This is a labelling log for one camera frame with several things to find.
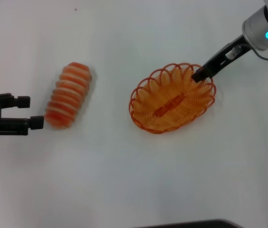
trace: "oval basket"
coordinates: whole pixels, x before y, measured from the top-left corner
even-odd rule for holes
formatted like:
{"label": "oval basket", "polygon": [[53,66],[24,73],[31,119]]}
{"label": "oval basket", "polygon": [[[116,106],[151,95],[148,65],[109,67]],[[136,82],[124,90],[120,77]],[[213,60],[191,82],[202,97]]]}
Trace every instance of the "oval basket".
{"label": "oval basket", "polygon": [[195,83],[199,65],[169,64],[155,70],[132,92],[129,112],[133,122],[154,134],[174,131],[203,115],[215,102],[212,78]]}

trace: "ribbed cylindrical object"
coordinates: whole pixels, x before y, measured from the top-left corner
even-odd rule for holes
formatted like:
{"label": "ribbed cylindrical object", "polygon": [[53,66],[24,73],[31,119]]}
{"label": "ribbed cylindrical object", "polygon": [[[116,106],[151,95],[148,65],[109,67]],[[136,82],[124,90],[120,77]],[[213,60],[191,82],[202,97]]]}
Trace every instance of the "ribbed cylindrical object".
{"label": "ribbed cylindrical object", "polygon": [[64,67],[46,108],[45,120],[58,129],[70,127],[87,95],[91,79],[89,68],[83,64],[70,63]]}

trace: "white background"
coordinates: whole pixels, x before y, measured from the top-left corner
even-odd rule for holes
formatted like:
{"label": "white background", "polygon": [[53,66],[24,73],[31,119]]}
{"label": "white background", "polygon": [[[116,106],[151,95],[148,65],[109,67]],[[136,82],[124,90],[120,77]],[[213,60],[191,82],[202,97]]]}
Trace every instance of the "white background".
{"label": "white background", "polygon": [[[152,135],[131,92],[169,63],[203,64],[262,0],[0,0],[0,93],[43,115],[63,66],[93,69],[73,127],[0,137],[0,228],[129,228],[228,219],[268,228],[268,62],[221,71],[215,105]],[[268,57],[268,51],[262,53]]]}

